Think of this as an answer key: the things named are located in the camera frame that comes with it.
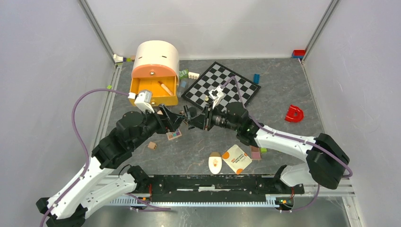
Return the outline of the colourful eyeshadow palette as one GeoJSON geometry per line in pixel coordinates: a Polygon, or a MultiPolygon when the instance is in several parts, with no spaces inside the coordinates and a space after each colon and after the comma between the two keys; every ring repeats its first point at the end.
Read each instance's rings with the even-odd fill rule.
{"type": "Polygon", "coordinates": [[[174,132],[168,132],[166,135],[167,135],[167,139],[168,140],[174,140],[174,139],[176,139],[178,137],[181,137],[182,133],[181,133],[181,131],[179,129],[177,129],[174,132]]]}

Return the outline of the wooden handle makeup brush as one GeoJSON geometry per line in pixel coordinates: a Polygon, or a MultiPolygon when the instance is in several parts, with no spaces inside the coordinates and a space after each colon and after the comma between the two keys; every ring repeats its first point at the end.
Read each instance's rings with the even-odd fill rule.
{"type": "Polygon", "coordinates": [[[167,92],[170,96],[174,96],[174,93],[162,81],[158,81],[158,83],[165,92],[167,92]]]}

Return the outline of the yellow drawer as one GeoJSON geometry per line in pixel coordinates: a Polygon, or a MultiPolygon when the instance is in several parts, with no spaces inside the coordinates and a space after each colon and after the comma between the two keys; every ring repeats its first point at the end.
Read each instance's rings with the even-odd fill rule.
{"type": "Polygon", "coordinates": [[[152,106],[165,104],[166,106],[178,105],[176,88],[178,84],[177,76],[174,77],[155,77],[155,78],[133,78],[131,80],[130,92],[138,94],[142,90],[148,90],[152,93],[152,106]],[[159,82],[162,82],[172,93],[170,95],[165,91],[159,82]]]}

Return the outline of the white orange sachet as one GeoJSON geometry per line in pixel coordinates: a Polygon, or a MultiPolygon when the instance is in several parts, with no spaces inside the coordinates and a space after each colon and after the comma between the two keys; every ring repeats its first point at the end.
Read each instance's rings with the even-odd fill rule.
{"type": "Polygon", "coordinates": [[[221,157],[237,175],[252,163],[252,159],[238,145],[233,145],[221,157]]]}

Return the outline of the pink brown blush palette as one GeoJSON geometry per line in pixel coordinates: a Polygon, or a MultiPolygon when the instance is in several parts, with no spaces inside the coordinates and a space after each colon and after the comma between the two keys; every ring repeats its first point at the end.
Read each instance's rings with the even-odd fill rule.
{"type": "Polygon", "coordinates": [[[261,160],[261,153],[259,147],[250,146],[252,160],[261,160]]]}

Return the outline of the black tube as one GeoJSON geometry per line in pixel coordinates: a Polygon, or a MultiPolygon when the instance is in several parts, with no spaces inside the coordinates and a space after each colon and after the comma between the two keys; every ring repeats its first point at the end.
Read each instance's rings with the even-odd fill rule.
{"type": "Polygon", "coordinates": [[[191,111],[190,111],[191,109],[187,106],[187,105],[184,105],[183,106],[183,112],[184,112],[184,115],[185,115],[185,123],[187,124],[187,125],[189,125],[189,121],[190,121],[190,119],[191,119],[191,111]]]}

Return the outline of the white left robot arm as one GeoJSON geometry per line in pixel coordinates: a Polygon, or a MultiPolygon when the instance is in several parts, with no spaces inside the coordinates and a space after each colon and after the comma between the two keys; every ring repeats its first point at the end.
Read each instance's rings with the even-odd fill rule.
{"type": "Polygon", "coordinates": [[[148,188],[148,179],[141,168],[125,173],[106,186],[94,187],[132,156],[132,153],[153,134],[178,129],[184,114],[173,113],[164,105],[155,111],[127,112],[116,127],[100,140],[81,173],[63,189],[49,198],[40,198],[36,205],[44,218],[41,225],[49,227],[80,227],[98,209],[123,194],[148,188]]]}

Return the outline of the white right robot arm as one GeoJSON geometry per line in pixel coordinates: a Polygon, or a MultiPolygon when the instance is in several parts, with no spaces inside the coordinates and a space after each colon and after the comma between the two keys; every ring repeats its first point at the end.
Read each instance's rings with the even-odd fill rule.
{"type": "Polygon", "coordinates": [[[201,113],[185,106],[188,124],[204,131],[214,126],[234,130],[245,145],[276,150],[302,161],[302,164],[286,165],[277,171],[278,177],[273,180],[277,192],[285,193],[303,183],[316,183],[335,190],[342,178],[351,176],[349,157],[330,135],[320,133],[310,137],[275,130],[257,122],[240,102],[229,103],[224,111],[212,105],[206,105],[201,113]]]}

